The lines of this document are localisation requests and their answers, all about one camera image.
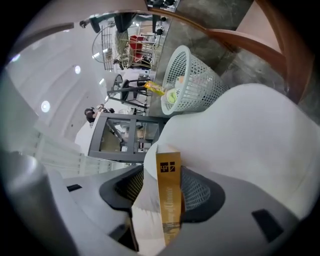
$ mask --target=gray floor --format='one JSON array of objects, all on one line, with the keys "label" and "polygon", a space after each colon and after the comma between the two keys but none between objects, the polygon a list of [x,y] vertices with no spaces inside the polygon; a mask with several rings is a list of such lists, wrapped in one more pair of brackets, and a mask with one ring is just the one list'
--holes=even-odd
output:
[{"label": "gray floor", "polygon": [[[252,2],[252,0],[180,0],[177,11],[194,21],[201,18],[203,25],[208,28],[235,30]],[[174,20],[159,48],[154,80],[157,84],[162,85],[169,59],[180,45],[189,47],[191,53],[211,67],[230,88],[241,84],[259,83],[286,94],[284,79],[258,56],[243,49],[238,53],[230,53],[202,32]],[[318,124],[320,124],[319,82],[320,77],[314,71],[306,96],[298,105]],[[165,116],[158,95],[153,93],[148,99],[148,104],[149,116]]]}]

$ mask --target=white wastebasket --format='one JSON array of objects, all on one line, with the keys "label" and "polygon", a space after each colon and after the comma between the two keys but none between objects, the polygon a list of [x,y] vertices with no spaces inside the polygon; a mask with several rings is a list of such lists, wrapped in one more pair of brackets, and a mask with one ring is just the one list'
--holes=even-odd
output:
[{"label": "white wastebasket", "polygon": [[179,46],[172,54],[162,86],[166,89],[174,88],[177,78],[181,76],[184,76],[183,83],[175,103],[169,103],[166,96],[161,97],[161,108],[165,115],[204,111],[228,90],[221,78],[194,57],[184,45]]}]

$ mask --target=ceiling light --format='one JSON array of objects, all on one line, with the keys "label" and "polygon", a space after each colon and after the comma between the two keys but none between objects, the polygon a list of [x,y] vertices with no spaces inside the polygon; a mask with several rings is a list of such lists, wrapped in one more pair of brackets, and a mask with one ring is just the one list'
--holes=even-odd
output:
[{"label": "ceiling light", "polygon": [[80,66],[75,66],[75,67],[74,67],[74,72],[75,72],[77,75],[80,74],[80,72],[81,72]]},{"label": "ceiling light", "polygon": [[16,62],[19,58],[20,58],[20,53],[17,54],[16,56],[14,56],[14,57],[11,59],[11,61],[12,61],[12,62]]},{"label": "ceiling light", "polygon": [[44,112],[44,113],[47,113],[47,112],[50,110],[50,103],[49,103],[47,100],[45,100],[44,102],[42,102],[42,104],[41,104],[41,110],[42,110],[42,112]]},{"label": "ceiling light", "polygon": [[99,55],[100,55],[100,53],[97,52],[96,54],[94,54],[94,55],[92,56],[92,59],[94,59],[95,57],[98,57]]}]

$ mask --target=ceiling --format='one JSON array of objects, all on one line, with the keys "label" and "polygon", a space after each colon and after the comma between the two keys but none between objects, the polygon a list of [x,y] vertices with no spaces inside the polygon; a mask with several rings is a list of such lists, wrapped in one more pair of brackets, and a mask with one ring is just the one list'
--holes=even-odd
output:
[{"label": "ceiling", "polygon": [[[96,33],[77,23],[33,43],[20,52],[6,69],[17,90],[56,136],[75,140],[86,122],[84,110],[103,103],[107,95],[104,65],[92,58]],[[80,73],[75,67],[80,66]],[[50,110],[43,112],[43,101]]]},{"label": "ceiling", "polygon": [[52,0],[28,24],[18,40],[56,25],[87,19],[91,15],[128,10],[148,11],[145,0]]}]

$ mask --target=white plastic chair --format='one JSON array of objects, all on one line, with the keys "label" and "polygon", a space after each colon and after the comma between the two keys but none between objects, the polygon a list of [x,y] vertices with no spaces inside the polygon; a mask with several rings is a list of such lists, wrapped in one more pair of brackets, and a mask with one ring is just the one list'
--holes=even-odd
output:
[{"label": "white plastic chair", "polygon": [[204,112],[172,117],[144,160],[155,179],[157,144],[179,150],[184,166],[255,184],[300,220],[319,196],[320,128],[264,85],[236,86]]}]

